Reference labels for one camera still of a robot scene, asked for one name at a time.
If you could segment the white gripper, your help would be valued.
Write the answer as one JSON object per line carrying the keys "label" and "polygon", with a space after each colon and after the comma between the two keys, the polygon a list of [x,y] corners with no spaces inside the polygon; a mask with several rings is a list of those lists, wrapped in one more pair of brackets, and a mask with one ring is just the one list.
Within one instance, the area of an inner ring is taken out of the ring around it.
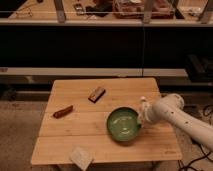
{"label": "white gripper", "polygon": [[149,118],[148,118],[149,108],[150,108],[150,103],[147,101],[147,99],[144,96],[142,96],[140,98],[140,107],[139,107],[139,114],[138,114],[138,121],[141,124],[149,123]]}

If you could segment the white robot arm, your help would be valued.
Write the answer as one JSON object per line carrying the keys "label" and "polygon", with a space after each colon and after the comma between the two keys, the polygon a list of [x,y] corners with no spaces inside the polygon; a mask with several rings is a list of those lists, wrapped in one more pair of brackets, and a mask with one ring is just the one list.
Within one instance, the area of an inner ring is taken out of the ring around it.
{"label": "white robot arm", "polygon": [[153,103],[142,96],[138,120],[145,124],[165,120],[213,152],[213,126],[190,116],[183,108],[184,99],[176,93],[161,97]]}

